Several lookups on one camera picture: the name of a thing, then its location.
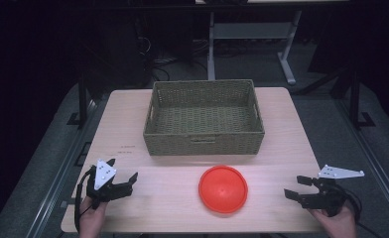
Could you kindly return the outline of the person's right hand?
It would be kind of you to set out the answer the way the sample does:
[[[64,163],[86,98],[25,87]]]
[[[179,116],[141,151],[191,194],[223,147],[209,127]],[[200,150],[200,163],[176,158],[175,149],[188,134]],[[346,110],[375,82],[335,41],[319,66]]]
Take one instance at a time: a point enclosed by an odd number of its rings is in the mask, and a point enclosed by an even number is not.
[[[321,224],[329,238],[357,238],[354,214],[348,207],[343,206],[333,217],[317,209],[309,209],[309,213]]]

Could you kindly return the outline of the grey metal desk frame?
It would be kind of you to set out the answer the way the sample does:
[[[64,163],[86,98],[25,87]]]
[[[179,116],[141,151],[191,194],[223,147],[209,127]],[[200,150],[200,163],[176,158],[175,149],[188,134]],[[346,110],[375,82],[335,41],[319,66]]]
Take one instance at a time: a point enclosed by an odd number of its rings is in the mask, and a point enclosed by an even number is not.
[[[278,61],[289,85],[296,80],[288,62],[292,43],[297,33],[301,11],[296,11],[291,22],[276,23],[217,23],[214,13],[209,14],[207,79],[215,80],[215,40],[285,40],[285,48],[278,52]]]

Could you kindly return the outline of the green woven basket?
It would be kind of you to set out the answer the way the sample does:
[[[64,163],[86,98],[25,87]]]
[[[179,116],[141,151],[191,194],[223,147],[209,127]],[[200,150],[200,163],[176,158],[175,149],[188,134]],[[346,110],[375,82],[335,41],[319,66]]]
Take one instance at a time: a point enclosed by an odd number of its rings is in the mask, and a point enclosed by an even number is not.
[[[265,129],[250,79],[158,81],[143,137],[152,156],[255,155]]]

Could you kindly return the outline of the aluminium rail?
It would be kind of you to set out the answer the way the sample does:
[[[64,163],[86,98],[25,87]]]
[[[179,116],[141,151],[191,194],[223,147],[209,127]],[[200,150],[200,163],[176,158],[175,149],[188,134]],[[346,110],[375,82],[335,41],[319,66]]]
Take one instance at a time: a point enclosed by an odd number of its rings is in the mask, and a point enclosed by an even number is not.
[[[39,206],[37,215],[33,219],[26,238],[41,238],[65,186],[66,178],[68,177],[75,161],[79,158],[80,150],[84,147],[84,137],[87,134],[88,124],[91,122],[93,113],[96,110],[96,103],[90,99],[88,105],[84,107],[84,110],[78,113],[78,129],[62,160],[55,178],[49,186],[47,194],[44,196]]]
[[[379,157],[374,152],[376,147],[373,146],[365,137],[365,131],[368,131],[369,129],[380,129],[380,126],[377,126],[366,112],[360,113],[358,115],[358,121],[354,122],[349,116],[348,108],[341,100],[336,100],[335,106],[361,148],[371,173],[379,183],[379,186],[389,203],[388,170],[382,167]]]

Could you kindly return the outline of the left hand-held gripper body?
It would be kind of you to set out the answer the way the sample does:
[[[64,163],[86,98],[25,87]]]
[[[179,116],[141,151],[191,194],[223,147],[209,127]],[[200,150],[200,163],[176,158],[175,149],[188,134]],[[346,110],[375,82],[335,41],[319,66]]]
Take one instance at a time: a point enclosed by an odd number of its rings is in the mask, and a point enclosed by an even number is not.
[[[91,207],[96,209],[101,202],[130,196],[132,187],[119,187],[113,183],[117,170],[99,159],[90,169],[86,195],[92,199]]]

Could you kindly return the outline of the person's left hand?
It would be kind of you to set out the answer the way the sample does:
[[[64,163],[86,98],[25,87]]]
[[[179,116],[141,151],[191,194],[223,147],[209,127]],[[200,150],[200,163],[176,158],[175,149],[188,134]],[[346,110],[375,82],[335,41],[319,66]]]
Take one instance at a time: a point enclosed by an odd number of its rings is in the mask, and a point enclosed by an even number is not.
[[[79,238],[99,238],[108,203],[101,202],[96,209],[91,207],[92,199],[86,197],[80,207]]]

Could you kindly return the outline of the black metal stand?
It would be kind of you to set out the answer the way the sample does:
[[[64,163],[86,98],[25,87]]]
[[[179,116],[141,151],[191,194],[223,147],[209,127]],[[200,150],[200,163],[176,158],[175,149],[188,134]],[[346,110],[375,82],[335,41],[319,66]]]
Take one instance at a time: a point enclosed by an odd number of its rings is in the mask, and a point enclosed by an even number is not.
[[[67,121],[68,125],[77,125],[82,128],[87,120],[87,93],[85,79],[80,75],[77,79],[78,88],[78,112],[72,113]]]
[[[375,123],[367,112],[359,111],[360,81],[357,71],[351,72],[350,97],[349,97],[349,120],[356,130],[362,127],[374,127]]]

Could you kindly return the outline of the red round plastic disc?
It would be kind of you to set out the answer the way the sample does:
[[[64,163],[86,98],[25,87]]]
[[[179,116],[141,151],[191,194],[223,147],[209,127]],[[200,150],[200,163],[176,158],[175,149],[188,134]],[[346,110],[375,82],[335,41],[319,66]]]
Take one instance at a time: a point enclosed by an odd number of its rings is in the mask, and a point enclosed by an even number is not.
[[[215,166],[200,177],[198,195],[209,210],[227,214],[236,212],[244,205],[248,185],[244,176],[235,168]]]

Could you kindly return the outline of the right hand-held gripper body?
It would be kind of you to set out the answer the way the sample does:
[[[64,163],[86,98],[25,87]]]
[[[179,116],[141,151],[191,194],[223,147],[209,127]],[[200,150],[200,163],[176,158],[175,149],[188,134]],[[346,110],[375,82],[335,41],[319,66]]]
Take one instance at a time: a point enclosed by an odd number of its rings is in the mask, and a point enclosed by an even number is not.
[[[300,194],[299,204],[302,208],[325,210],[329,217],[339,214],[341,208],[348,200],[353,208],[354,216],[359,217],[362,203],[351,191],[336,183],[338,179],[355,179],[365,176],[364,171],[353,171],[324,165],[314,179],[314,184],[319,192],[315,194]]]

